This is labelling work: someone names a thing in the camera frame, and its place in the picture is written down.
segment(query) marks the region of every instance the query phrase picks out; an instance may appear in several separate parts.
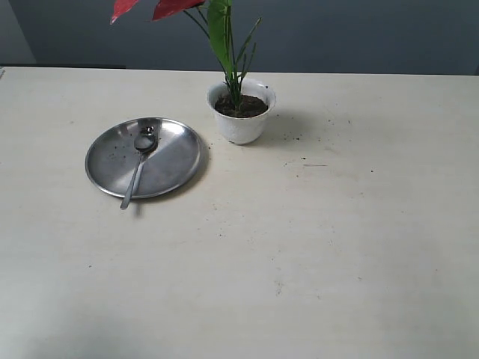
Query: wall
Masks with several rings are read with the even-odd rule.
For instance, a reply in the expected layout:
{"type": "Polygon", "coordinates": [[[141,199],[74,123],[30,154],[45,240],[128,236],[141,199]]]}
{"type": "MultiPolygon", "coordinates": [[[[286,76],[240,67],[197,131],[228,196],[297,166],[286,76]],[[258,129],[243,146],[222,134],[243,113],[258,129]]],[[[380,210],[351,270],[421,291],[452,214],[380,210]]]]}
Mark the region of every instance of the wall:
{"type": "Polygon", "coordinates": [[[8,0],[0,0],[0,64],[34,64],[35,59],[8,0]]]}
{"type": "MultiPolygon", "coordinates": [[[[113,26],[114,0],[10,2],[42,64],[218,69],[186,16],[147,21],[156,0],[140,1],[113,26]]],[[[478,0],[236,0],[234,25],[243,37],[264,18],[256,71],[473,74],[478,13],[478,0]]]]}

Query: steel spoon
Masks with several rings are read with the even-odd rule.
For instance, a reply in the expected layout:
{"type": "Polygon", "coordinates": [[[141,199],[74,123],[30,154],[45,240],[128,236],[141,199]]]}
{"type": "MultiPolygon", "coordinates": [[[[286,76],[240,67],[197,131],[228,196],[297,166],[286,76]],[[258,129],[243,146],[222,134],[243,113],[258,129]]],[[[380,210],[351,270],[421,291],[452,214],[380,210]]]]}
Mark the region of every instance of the steel spoon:
{"type": "Polygon", "coordinates": [[[132,198],[133,189],[135,188],[136,182],[136,173],[138,172],[138,168],[140,167],[141,162],[143,159],[146,158],[146,155],[153,151],[156,148],[158,141],[156,139],[154,128],[147,127],[142,129],[138,136],[135,138],[135,148],[140,152],[140,158],[138,159],[138,163],[136,164],[135,170],[133,171],[132,180],[129,181],[128,189],[126,190],[125,197],[121,201],[120,208],[126,209],[129,205],[129,201],[132,198]]]}

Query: red flower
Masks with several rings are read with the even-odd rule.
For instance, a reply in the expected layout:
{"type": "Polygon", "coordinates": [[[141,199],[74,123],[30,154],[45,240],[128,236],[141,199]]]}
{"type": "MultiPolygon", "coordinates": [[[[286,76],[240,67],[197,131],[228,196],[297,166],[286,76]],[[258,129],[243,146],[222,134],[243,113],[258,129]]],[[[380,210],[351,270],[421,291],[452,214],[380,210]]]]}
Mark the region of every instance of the red flower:
{"type": "MultiPolygon", "coordinates": [[[[139,0],[116,0],[113,7],[111,24],[115,20],[130,11],[139,0]]],[[[205,0],[161,0],[155,8],[153,20],[160,20],[165,17],[179,13],[180,11],[203,4],[205,0]]]]}

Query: steel plate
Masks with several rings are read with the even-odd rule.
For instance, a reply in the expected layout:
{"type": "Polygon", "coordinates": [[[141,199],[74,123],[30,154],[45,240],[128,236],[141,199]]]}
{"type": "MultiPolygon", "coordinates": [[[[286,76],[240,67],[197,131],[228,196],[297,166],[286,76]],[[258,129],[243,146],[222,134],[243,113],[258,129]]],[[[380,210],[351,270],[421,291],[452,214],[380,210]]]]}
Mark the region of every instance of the steel plate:
{"type": "Polygon", "coordinates": [[[146,117],[112,127],[91,145],[85,169],[94,185],[112,196],[124,197],[140,156],[133,141],[146,126],[154,126],[158,147],[140,165],[141,177],[132,199],[173,191],[195,175],[202,156],[198,134],[177,121],[146,117]]]}

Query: white flower pot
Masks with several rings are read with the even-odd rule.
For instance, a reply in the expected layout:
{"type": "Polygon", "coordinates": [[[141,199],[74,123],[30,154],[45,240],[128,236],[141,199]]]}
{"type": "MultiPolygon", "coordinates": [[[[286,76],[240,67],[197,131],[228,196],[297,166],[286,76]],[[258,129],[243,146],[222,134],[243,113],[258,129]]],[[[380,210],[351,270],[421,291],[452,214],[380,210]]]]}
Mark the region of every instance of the white flower pot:
{"type": "Polygon", "coordinates": [[[220,96],[228,93],[226,84],[222,82],[212,86],[207,93],[208,105],[213,110],[219,131],[228,141],[234,144],[249,144],[259,138],[266,127],[266,119],[276,104],[275,92],[267,85],[253,79],[244,79],[241,93],[262,99],[268,109],[266,112],[250,118],[235,118],[220,114],[215,104],[220,96]]]}

